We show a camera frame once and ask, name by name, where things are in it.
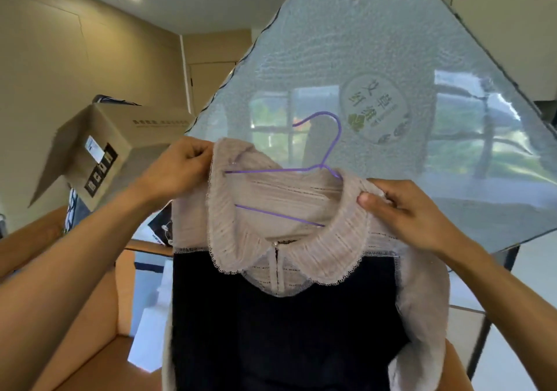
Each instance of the neckline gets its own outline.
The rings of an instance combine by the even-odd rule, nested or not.
[[[220,139],[213,149],[213,162],[207,192],[207,236],[209,251],[217,268],[236,273],[252,267],[271,248],[283,252],[296,268],[313,282],[333,284],[348,276],[361,260],[369,235],[368,213],[356,203],[361,191],[383,193],[373,184],[352,173],[338,169],[343,180],[340,203],[330,222],[319,230],[289,244],[275,245],[261,237],[234,206],[227,187],[225,171],[246,153],[257,153],[251,143],[237,139]],[[265,156],[265,168],[281,168]],[[241,167],[241,169],[261,169]],[[280,173],[295,178],[310,173]]]

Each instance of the purple hanger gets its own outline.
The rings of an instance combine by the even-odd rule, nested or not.
[[[337,127],[338,127],[338,133],[337,136],[335,137],[335,139],[332,141],[329,149],[327,149],[327,152],[325,153],[325,156],[323,157],[323,160],[321,161],[321,163],[316,164],[316,165],[312,165],[308,168],[281,168],[281,169],[270,169],[270,170],[248,170],[248,171],[225,171],[226,174],[248,174],[248,173],[282,173],[282,172],[286,172],[286,171],[298,171],[298,172],[302,172],[302,171],[310,171],[313,170],[315,168],[325,168],[326,170],[329,170],[329,172],[337,177],[337,178],[342,178],[340,176],[340,174],[336,173],[334,170],[332,170],[328,165],[325,164],[325,162],[327,161],[327,158],[329,157],[329,155],[332,152],[332,149],[336,146],[336,144],[338,143],[339,139],[340,139],[340,135],[343,132],[343,128],[340,124],[340,119],[338,118],[338,116],[336,114],[330,113],[328,111],[318,111],[316,113],[311,114],[308,118],[303,119],[300,122],[294,123],[292,124],[292,127],[298,127],[301,126],[302,124],[308,122],[309,120],[319,116],[319,115],[328,115],[332,118],[335,119],[335,121],[337,122]],[[282,214],[277,214],[275,212],[270,212],[270,211],[263,211],[262,209],[255,209],[255,208],[250,208],[248,206],[243,206],[243,205],[236,205],[236,207],[238,208],[242,208],[242,209],[247,209],[249,211],[255,211],[255,212],[261,212],[263,214],[268,214],[268,215],[273,215],[275,217],[281,217],[281,218],[286,218],[286,219],[291,219],[293,221],[299,221],[299,222],[303,222],[305,224],[310,224],[310,225],[314,225],[314,226],[318,226],[318,227],[324,227],[323,224],[318,224],[317,222],[312,222],[312,221],[307,221],[305,219],[300,219],[300,218],[295,218],[295,217],[289,217],[288,215],[282,215]]]

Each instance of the person's left hand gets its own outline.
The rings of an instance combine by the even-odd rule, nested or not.
[[[206,180],[212,158],[213,142],[184,136],[171,144],[130,190],[156,211]]]

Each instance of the door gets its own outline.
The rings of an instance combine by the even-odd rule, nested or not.
[[[193,111],[195,115],[198,115],[205,108],[235,65],[235,62],[190,65],[191,94],[193,95]]]

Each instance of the hand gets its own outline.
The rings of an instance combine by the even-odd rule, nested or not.
[[[213,142],[184,136],[171,144],[130,189],[153,211],[207,179]]]
[[[393,205],[374,194],[361,193],[358,204],[372,213],[408,245],[444,258],[463,247],[479,247],[460,231],[435,203],[410,180],[368,179]]]

